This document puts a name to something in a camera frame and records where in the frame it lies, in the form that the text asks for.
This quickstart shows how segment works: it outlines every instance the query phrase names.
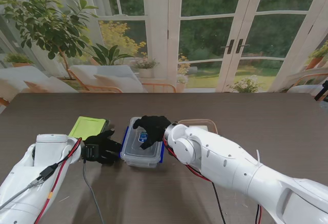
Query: table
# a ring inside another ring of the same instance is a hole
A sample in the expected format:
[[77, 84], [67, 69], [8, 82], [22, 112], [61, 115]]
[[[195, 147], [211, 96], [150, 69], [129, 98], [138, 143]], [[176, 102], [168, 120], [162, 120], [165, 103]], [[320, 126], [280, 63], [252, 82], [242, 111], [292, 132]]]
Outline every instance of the table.
[[[118, 142], [133, 116], [211, 119], [219, 134], [255, 158], [258, 149], [265, 165], [328, 185], [328, 115], [302, 93], [19, 94], [0, 115], [0, 182], [37, 134], [68, 134], [81, 115], [110, 119], [115, 125], [112, 139]], [[167, 152], [157, 169], [88, 162], [87, 176], [106, 223], [222, 223], [212, 185]], [[254, 223], [256, 203], [217, 189], [227, 224]], [[41, 223], [100, 223], [81, 161], [70, 166]], [[264, 213], [262, 223], [274, 222]]]

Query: gray cable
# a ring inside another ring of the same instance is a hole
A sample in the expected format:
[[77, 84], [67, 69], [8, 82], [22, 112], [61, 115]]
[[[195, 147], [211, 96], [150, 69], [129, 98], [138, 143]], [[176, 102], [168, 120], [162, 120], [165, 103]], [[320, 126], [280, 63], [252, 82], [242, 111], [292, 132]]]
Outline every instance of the gray cable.
[[9, 198], [3, 205], [0, 206], [0, 210], [2, 210], [7, 204], [9, 204], [12, 200], [14, 200], [15, 198], [17, 198], [18, 196], [22, 195], [24, 192], [26, 192], [27, 190], [31, 189], [32, 187], [36, 186], [36, 185], [40, 185], [43, 184], [39, 182], [38, 179], [35, 179], [34, 181], [32, 181], [31, 183], [29, 183], [24, 189], [22, 189], [20, 192], [16, 193], [15, 195], [13, 195], [11, 198]]
[[100, 208], [99, 208], [99, 205], [98, 205], [98, 202], [97, 202], [96, 196], [94, 195], [94, 192], [93, 192], [93, 190], [92, 190], [92, 187], [90, 186], [90, 184], [89, 184], [89, 182], [88, 182], [88, 180], [87, 180], [87, 177], [86, 177], [86, 161], [84, 161], [84, 163], [83, 163], [83, 179], [84, 179], [84, 181], [86, 182], [87, 186], [89, 187], [89, 189], [90, 189], [90, 191], [91, 191], [91, 193], [92, 193], [93, 200], [94, 200], [94, 202], [95, 202], [95, 204], [96, 204], [98, 214], [99, 214], [99, 216], [100, 216], [100, 218], [101, 218], [101, 223], [102, 223], [102, 224], [105, 224], [104, 219], [103, 219], [103, 216], [101, 215], [101, 211], [100, 211]]

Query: cushion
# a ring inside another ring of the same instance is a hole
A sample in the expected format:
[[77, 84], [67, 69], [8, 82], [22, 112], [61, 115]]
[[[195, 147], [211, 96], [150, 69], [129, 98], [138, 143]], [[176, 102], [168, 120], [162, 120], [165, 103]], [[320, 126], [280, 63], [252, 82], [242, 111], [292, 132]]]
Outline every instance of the cushion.
[[55, 77], [50, 77], [47, 80], [43, 80], [41, 82], [25, 83], [34, 93], [78, 92], [74, 88], [70, 87], [69, 85]]
[[302, 85], [291, 87], [287, 92], [288, 93], [309, 93], [312, 96], [316, 96], [321, 90], [322, 85]]
[[95, 78], [105, 87], [117, 87], [122, 92], [144, 92], [142, 84], [129, 77], [117, 77], [95, 74]]
[[85, 85], [103, 86], [102, 83], [94, 76], [116, 76], [116, 77], [129, 77], [136, 82], [140, 82], [137, 76], [132, 72], [131, 68], [127, 65], [115, 65], [115, 66], [92, 66], [92, 65], [74, 65], [70, 67], [70, 70], [81, 80]]
[[48, 79], [40, 70], [33, 66], [0, 69], [0, 97], [7, 101], [28, 88], [24, 81]]

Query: red wire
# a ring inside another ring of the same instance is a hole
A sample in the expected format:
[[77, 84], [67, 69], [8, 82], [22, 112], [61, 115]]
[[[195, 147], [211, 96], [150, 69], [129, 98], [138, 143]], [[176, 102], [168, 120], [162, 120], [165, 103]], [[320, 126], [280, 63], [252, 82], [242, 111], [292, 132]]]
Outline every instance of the red wire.
[[258, 218], [258, 224], [261, 224], [262, 219], [262, 206], [260, 206], [260, 217]]
[[[79, 138], [79, 139], [77, 140], [77, 142], [75, 143], [73, 149], [72, 149], [71, 152], [68, 154], [68, 158], [70, 158], [70, 157], [73, 155], [73, 153], [75, 152], [75, 149], [76, 149], [76, 148], [79, 146], [79, 144], [81, 143], [81, 140], [82, 140], [81, 138]], [[58, 174], [57, 174], [57, 178], [56, 178], [55, 183], [53, 184], [53, 187], [52, 187], [52, 189], [51, 189], [51, 191], [50, 191], [50, 193], [49, 193], [49, 195], [48, 195], [47, 201], [46, 201], [45, 205], [43, 206], [43, 208], [42, 208], [40, 214], [38, 215], [37, 219], [35, 220], [34, 224], [37, 224], [37, 223], [40, 221], [40, 219], [41, 219], [41, 217], [42, 217], [44, 211], [46, 210], [46, 208], [47, 208], [47, 206], [48, 206], [48, 203], [49, 203], [49, 201], [50, 201], [50, 199], [51, 199], [51, 197], [52, 197], [53, 191], [54, 191], [55, 188], [56, 188], [56, 185], [57, 185], [58, 180], [59, 180], [59, 178], [60, 178], [60, 174], [62, 173], [62, 170], [63, 170], [63, 167], [64, 167], [66, 161], [67, 161], [67, 160], [63, 161], [63, 163], [61, 164], [60, 169], [59, 169], [59, 172], [58, 172]]]
[[[165, 138], [163, 138], [163, 143], [164, 143], [164, 145], [165, 145], [165, 147], [168, 149], [168, 151], [175, 157], [175, 158], [177, 158], [177, 156], [175, 155], [175, 153], [169, 148], [169, 146], [168, 146], [168, 143], [167, 143], [167, 141], [165, 140]], [[207, 180], [207, 181], [209, 181], [209, 182], [211, 182], [209, 179], [207, 179], [206, 177], [204, 177], [204, 176], [202, 176], [201, 174], [199, 174], [199, 173], [197, 173], [191, 166], [189, 166], [189, 165], [186, 165], [186, 167], [193, 173], [193, 174], [195, 174], [196, 176], [198, 176], [198, 177], [200, 177], [200, 178], [202, 178], [202, 179], [204, 179], [204, 180]]]

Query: label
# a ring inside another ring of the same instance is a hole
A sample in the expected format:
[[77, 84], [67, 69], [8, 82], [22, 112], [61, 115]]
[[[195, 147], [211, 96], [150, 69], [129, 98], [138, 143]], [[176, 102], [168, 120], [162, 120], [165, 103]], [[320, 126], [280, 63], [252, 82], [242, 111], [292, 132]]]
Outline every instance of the label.
[[140, 143], [143, 143], [143, 142], [146, 142], [147, 137], [148, 137], [148, 134], [146, 132], [140, 132], [138, 140]]

